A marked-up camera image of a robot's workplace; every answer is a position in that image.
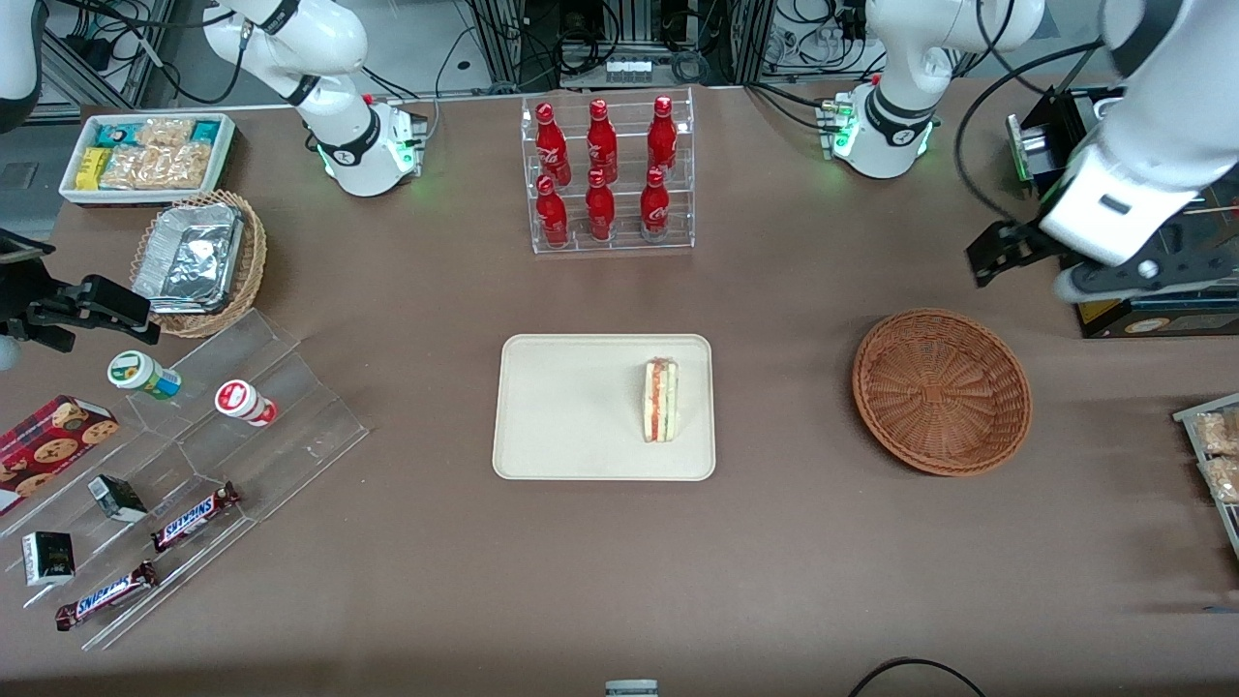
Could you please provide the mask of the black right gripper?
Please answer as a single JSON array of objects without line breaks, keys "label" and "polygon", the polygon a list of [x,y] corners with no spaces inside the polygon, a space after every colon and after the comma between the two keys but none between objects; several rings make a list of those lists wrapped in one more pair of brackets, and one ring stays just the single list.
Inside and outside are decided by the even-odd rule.
[{"label": "black right gripper", "polygon": [[150,301],[102,275],[78,284],[57,281],[45,267],[56,253],[52,244],[28,236],[1,234],[2,336],[36,343],[53,352],[72,352],[78,329],[119,332],[144,345],[157,345],[161,327],[151,321]]}]

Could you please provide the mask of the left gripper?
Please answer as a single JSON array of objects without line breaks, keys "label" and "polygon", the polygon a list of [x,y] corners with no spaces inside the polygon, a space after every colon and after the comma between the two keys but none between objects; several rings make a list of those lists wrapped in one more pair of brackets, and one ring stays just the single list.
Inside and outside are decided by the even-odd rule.
[{"label": "left gripper", "polygon": [[1202,189],[1175,165],[1118,155],[1074,155],[1044,206],[1040,227],[994,222],[966,248],[975,287],[1000,274],[1058,256],[1058,241],[1116,266]]}]

